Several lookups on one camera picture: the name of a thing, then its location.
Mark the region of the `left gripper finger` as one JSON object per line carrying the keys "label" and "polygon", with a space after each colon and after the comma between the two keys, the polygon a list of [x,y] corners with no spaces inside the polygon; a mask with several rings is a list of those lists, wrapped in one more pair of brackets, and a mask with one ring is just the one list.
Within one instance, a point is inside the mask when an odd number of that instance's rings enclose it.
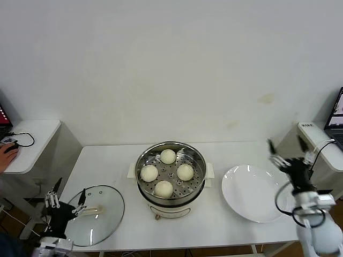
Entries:
{"label": "left gripper finger", "polygon": [[77,207],[72,211],[72,213],[75,216],[78,216],[81,213],[81,211],[85,208],[85,200],[86,200],[86,189],[84,188],[78,200]]}
{"label": "left gripper finger", "polygon": [[48,208],[55,208],[55,209],[60,208],[57,191],[61,185],[61,182],[62,182],[62,178],[60,178],[56,182],[56,184],[52,187],[52,189],[45,194],[44,202],[45,202],[45,207],[47,209]]}

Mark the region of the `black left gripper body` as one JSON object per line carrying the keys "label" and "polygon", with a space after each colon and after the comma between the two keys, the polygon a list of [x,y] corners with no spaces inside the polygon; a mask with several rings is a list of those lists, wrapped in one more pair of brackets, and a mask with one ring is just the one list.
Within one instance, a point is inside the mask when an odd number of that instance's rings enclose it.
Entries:
{"label": "black left gripper body", "polygon": [[67,203],[60,202],[60,207],[45,208],[42,212],[42,216],[50,216],[48,228],[42,233],[42,237],[55,237],[55,238],[66,238],[65,231],[68,222],[76,218],[75,207]]}

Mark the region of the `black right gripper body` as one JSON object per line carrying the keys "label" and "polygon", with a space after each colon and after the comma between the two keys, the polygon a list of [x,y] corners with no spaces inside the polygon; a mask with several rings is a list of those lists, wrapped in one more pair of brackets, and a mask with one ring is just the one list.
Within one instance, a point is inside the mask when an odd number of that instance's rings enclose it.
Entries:
{"label": "black right gripper body", "polygon": [[303,157],[288,158],[279,170],[288,175],[293,192],[316,192],[317,188],[313,186],[309,178],[309,167],[310,165],[304,162]]}

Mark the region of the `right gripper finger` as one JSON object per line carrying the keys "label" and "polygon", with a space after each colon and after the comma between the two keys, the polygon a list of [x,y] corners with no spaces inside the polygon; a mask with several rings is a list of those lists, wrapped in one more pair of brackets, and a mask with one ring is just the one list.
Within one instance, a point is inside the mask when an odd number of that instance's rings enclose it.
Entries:
{"label": "right gripper finger", "polygon": [[270,157],[269,160],[277,167],[277,168],[286,168],[289,166],[289,162],[283,159],[276,151],[274,144],[271,139],[267,139],[267,143],[269,146]]}
{"label": "right gripper finger", "polygon": [[314,154],[310,151],[307,143],[298,135],[297,136],[301,151],[304,153],[304,163],[312,164],[314,160]]}

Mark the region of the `person's hand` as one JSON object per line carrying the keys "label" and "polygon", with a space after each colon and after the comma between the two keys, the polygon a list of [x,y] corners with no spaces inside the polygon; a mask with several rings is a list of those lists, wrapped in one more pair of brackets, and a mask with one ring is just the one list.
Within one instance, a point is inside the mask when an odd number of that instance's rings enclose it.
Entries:
{"label": "person's hand", "polygon": [[14,144],[7,144],[1,146],[1,156],[0,156],[0,173],[3,173],[7,167],[10,165],[10,163],[16,158],[18,154],[18,149],[11,149]]}

